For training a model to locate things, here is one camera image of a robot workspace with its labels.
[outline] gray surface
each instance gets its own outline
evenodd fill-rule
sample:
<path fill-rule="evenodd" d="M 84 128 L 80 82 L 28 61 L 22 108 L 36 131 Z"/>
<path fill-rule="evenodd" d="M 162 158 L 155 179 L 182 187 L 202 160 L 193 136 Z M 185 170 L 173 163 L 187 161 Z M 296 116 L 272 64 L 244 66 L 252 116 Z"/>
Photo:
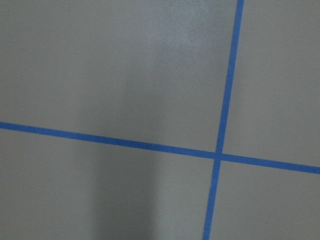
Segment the gray surface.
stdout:
<path fill-rule="evenodd" d="M 320 177 L 222 162 L 212 240 L 318 240 Z"/>
<path fill-rule="evenodd" d="M 0 131 L 0 238 L 200 239 L 213 161 Z"/>
<path fill-rule="evenodd" d="M 225 153 L 320 166 L 319 12 L 245 1 Z"/>
<path fill-rule="evenodd" d="M 1 121 L 213 151 L 236 0 L 1 4 Z"/>

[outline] vertical blue line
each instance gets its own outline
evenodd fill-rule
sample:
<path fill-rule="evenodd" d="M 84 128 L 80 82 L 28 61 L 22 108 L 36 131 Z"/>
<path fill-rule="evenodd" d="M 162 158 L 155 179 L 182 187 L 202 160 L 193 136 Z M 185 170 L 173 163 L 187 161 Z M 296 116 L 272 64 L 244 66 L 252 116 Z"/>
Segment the vertical blue line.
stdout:
<path fill-rule="evenodd" d="M 238 0 L 236 5 L 236 10 L 235 10 L 229 63 L 228 63 L 228 69 L 226 74 L 226 81 L 225 81 L 225 88 L 224 88 L 224 95 L 223 95 L 223 102 L 222 102 L 222 109 L 221 109 L 221 116 L 220 116 L 220 123 L 219 123 L 219 131 L 218 131 L 218 137 L 217 137 L 216 148 L 215 148 L 217 157 L 214 159 L 214 165 L 212 170 L 211 186 L 209 190 L 208 203 L 206 207 L 202 240 L 209 240 L 210 233 L 211 233 L 211 226 L 212 226 L 213 215 L 215 210 L 215 202 L 216 202 L 218 180 L 219 180 L 219 173 L 220 173 L 220 166 L 221 166 L 221 156 L 224 148 L 232 85 L 233 85 L 233 80 L 235 75 L 237 50 L 238 50 L 238 42 L 239 42 L 243 8 L 244 8 L 244 0 Z"/>

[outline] blue grid line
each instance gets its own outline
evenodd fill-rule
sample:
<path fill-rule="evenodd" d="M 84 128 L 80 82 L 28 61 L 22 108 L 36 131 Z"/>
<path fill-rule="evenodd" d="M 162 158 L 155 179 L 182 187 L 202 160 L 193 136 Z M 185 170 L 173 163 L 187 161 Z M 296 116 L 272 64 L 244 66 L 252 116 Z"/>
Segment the blue grid line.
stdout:
<path fill-rule="evenodd" d="M 117 145 L 117 146 L 129 147 L 129 148 L 135 148 L 135 149 L 158 151 L 163 153 L 179 154 L 179 155 L 199 157 L 199 158 L 205 158 L 205 159 L 215 159 L 218 156 L 213 151 L 203 151 L 203 150 L 197 150 L 197 149 L 191 149 L 191 148 L 153 144 L 148 142 L 131 141 L 131 140 L 125 140 L 125 139 L 119 139 L 119 138 L 83 134 L 83 133 L 71 132 L 71 131 L 62 131 L 62 130 L 14 124 L 14 123 L 2 122 L 2 121 L 0 121 L 0 129 L 52 136 L 52 137 L 65 138 L 65 139 L 74 139 L 74 140 L 80 140 L 80 141 L 86 141 L 86 142 Z M 224 153 L 221 154 L 220 158 L 221 158 L 221 161 L 226 161 L 226 162 L 248 164 L 248 165 L 255 165 L 255 166 L 262 166 L 262 167 L 268 167 L 268 168 L 276 168 L 276 169 L 283 169 L 283 170 L 320 175 L 320 167 L 318 166 L 302 165 L 302 164 L 296 164 L 296 163 L 288 163 L 288 162 L 282 162 L 282 161 L 274 161 L 274 160 L 267 160 L 267 159 L 254 158 L 254 157 L 248 157 L 248 156 L 238 156 L 238 155 L 231 155 L 231 154 L 224 154 Z"/>
<path fill-rule="evenodd" d="M 230 106 L 231 93 L 232 93 L 232 85 L 233 85 L 234 75 L 235 75 L 243 8 L 244 8 L 244 0 L 238 0 L 236 4 L 236 9 L 235 9 L 229 63 L 228 63 L 228 69 L 226 74 L 223 102 L 222 102 L 220 122 L 219 122 L 219 131 L 218 131 L 218 137 L 216 140 L 215 152 L 217 154 L 217 157 L 214 159 L 214 165 L 212 169 L 211 185 L 209 189 L 209 197 L 208 197 L 208 202 L 206 206 L 202 240 L 209 240 L 210 238 L 213 215 L 215 212 L 215 203 L 216 203 L 216 196 L 217 196 L 217 190 L 218 190 L 220 166 L 221 166 L 222 153 L 223 153 L 224 143 L 225 143 L 229 106 Z"/>

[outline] horizontal blue line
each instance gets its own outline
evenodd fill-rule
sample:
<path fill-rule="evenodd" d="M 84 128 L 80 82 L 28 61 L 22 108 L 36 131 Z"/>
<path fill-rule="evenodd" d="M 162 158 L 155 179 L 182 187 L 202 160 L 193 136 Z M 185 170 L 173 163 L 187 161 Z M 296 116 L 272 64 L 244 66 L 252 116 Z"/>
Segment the horizontal blue line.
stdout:
<path fill-rule="evenodd" d="M 247 156 L 237 156 L 237 155 L 230 155 L 230 154 L 222 154 L 222 160 L 227 162 L 239 163 L 239 164 L 249 164 L 249 165 L 275 168 L 275 169 L 298 171 L 298 172 L 304 172 L 304 173 L 310 173 L 310 174 L 320 174 L 320 167 L 318 166 L 309 166 L 309 165 L 302 165 L 302 164 L 289 163 L 289 162 L 283 162 L 283 161 L 274 161 L 274 160 L 267 160 L 267 159 L 247 157 Z"/>
<path fill-rule="evenodd" d="M 153 144 L 153 143 L 140 142 L 140 141 L 131 141 L 131 140 L 125 140 L 125 139 L 119 139 L 119 138 L 113 138 L 113 137 L 97 136 L 97 135 L 83 134 L 83 133 L 77 133 L 77 132 L 71 132 L 71 131 L 42 128 L 42 127 L 36 127 L 36 126 L 20 125 L 20 124 L 14 124 L 14 123 L 2 122 L 2 121 L 0 121 L 0 129 L 39 134 L 39 135 L 47 135 L 47 136 L 65 138 L 65 139 L 75 139 L 75 140 L 101 143 L 101 144 L 117 145 L 117 146 L 136 148 L 136 149 L 145 149 L 145 150 L 158 151 L 158 152 L 171 153 L 171 154 L 180 154 L 180 155 L 199 157 L 199 158 L 205 158 L 205 159 L 215 159 L 218 156 L 213 151 L 203 151 L 203 150 L 196 150 L 196 149 L 183 148 L 183 147 L 177 147 L 177 146 L 168 146 L 168 145 Z M 288 163 L 288 162 L 282 162 L 282 161 L 254 158 L 254 157 L 248 157 L 248 156 L 237 156 L 237 155 L 223 153 L 221 155 L 221 160 L 227 161 L 227 162 L 233 162 L 233 163 L 240 163 L 240 164 L 249 164 L 249 165 L 298 171 L 298 172 L 311 173 L 311 174 L 320 174 L 320 167 L 318 166 L 309 166 L 309 165 L 302 165 L 302 164 L 296 164 L 296 163 Z"/>
<path fill-rule="evenodd" d="M 183 148 L 183 147 L 177 147 L 177 146 L 147 143 L 147 142 L 141 142 L 141 141 L 131 141 L 131 140 L 125 140 L 125 139 L 119 139 L 119 138 L 113 138 L 113 137 L 97 136 L 97 135 L 90 135 L 90 134 L 84 134 L 84 133 L 78 133 L 78 132 L 42 128 L 42 127 L 36 127 L 36 126 L 20 125 L 20 124 L 8 123 L 8 122 L 0 122 L 0 129 L 39 134 L 39 135 L 47 135 L 47 136 L 65 138 L 65 139 L 75 139 L 75 140 L 101 143 L 101 144 L 117 145 L 117 146 L 123 146 L 123 147 L 135 148 L 135 149 L 145 149 L 145 150 L 152 150 L 152 151 L 158 151 L 158 152 L 164 152 L 164 153 L 187 155 L 187 156 L 206 158 L 206 159 L 213 159 L 216 157 L 216 153 L 211 151 L 203 151 L 203 150 L 189 149 L 189 148 Z"/>

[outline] blue tape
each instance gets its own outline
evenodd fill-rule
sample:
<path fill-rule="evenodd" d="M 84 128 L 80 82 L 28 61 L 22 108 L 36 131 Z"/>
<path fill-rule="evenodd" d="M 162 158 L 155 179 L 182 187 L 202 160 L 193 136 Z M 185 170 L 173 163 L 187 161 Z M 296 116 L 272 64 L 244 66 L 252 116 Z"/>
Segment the blue tape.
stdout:
<path fill-rule="evenodd" d="M 233 162 L 233 163 L 250 164 L 250 165 L 262 166 L 262 167 L 268 167 L 268 168 L 298 171 L 298 172 L 309 173 L 309 174 L 320 174 L 320 167 L 317 167 L 317 166 L 309 166 L 309 165 L 267 160 L 267 159 L 247 157 L 247 156 L 236 156 L 236 155 L 230 155 L 230 154 L 222 154 L 222 159 L 224 161 Z"/>
<path fill-rule="evenodd" d="M 205 158 L 205 159 L 213 159 L 214 157 L 216 157 L 216 153 L 211 151 L 202 151 L 202 150 L 196 150 L 196 149 L 190 149 L 190 148 L 153 144 L 153 143 L 147 143 L 147 142 L 141 142 L 141 141 L 131 141 L 131 140 L 125 140 L 125 139 L 119 139 L 119 138 L 113 138 L 113 137 L 97 136 L 97 135 L 83 134 L 83 133 L 77 133 L 77 132 L 71 132 L 71 131 L 62 131 L 62 130 L 55 130 L 55 129 L 49 129 L 49 128 L 28 126 L 28 125 L 13 124 L 8 122 L 0 122 L 0 129 L 60 137 L 65 139 L 75 139 L 75 140 L 101 143 L 101 144 L 117 145 L 117 146 L 123 146 L 123 147 L 135 148 L 135 149 L 145 149 L 145 150 L 152 150 L 152 151 L 158 151 L 158 152 L 164 152 L 164 153 L 180 154 L 180 155 L 199 157 L 199 158 Z"/>
<path fill-rule="evenodd" d="M 231 100 L 232 85 L 233 85 L 234 75 L 235 75 L 235 67 L 236 67 L 236 59 L 237 59 L 243 8 L 244 8 L 244 0 L 238 0 L 236 5 L 236 10 L 235 10 L 229 63 L 228 63 L 228 69 L 226 74 L 226 80 L 225 80 L 219 131 L 218 131 L 218 137 L 217 137 L 216 148 L 215 148 L 215 152 L 217 153 L 217 158 L 215 158 L 214 160 L 214 165 L 212 170 L 211 185 L 210 185 L 208 203 L 207 203 L 206 213 L 205 213 L 202 240 L 209 240 L 210 238 L 213 215 L 215 211 L 215 202 L 216 202 L 219 173 L 220 173 L 220 166 L 221 166 L 221 154 L 223 152 L 225 136 L 226 136 L 229 106 L 230 106 L 230 100 Z"/>

